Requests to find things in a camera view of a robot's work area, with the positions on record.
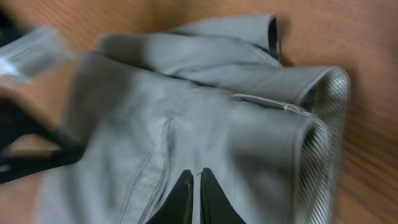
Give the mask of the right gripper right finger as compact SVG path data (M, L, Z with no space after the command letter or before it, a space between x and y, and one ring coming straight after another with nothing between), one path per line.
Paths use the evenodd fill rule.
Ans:
M246 224L236 213L210 168L200 179L201 222L204 224Z

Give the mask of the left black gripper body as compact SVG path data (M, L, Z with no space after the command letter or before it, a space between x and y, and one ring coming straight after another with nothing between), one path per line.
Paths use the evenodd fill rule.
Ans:
M46 144L15 148L15 142L37 136ZM78 162L85 146L62 129L51 130L13 101L1 98L1 183Z

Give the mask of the grey shorts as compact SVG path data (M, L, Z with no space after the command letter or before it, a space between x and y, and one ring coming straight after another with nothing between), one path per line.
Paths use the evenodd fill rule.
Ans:
M209 168L246 223L330 223L349 79L285 67L272 14L111 34L81 58L63 127L86 146L45 173L35 223L144 223Z

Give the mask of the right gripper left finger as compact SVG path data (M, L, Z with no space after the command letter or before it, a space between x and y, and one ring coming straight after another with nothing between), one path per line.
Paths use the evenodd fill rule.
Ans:
M192 224L193 175L184 170L160 209L146 224Z

